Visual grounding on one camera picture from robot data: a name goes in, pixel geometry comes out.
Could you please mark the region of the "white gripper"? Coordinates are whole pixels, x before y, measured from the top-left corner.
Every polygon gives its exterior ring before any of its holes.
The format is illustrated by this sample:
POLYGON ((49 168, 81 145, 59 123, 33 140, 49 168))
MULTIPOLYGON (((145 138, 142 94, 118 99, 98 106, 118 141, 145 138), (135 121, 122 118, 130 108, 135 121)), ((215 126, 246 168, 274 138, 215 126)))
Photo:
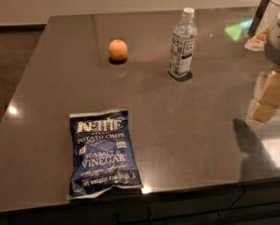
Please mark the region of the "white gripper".
MULTIPOLYGON (((280 11, 276 13, 269 25, 265 41, 265 57, 276 65, 280 65, 280 11)), ((269 73, 259 101, 262 104, 255 100, 251 101, 248 116, 262 123, 268 122, 277 113, 275 108, 280 108, 280 69, 274 69, 269 73)))

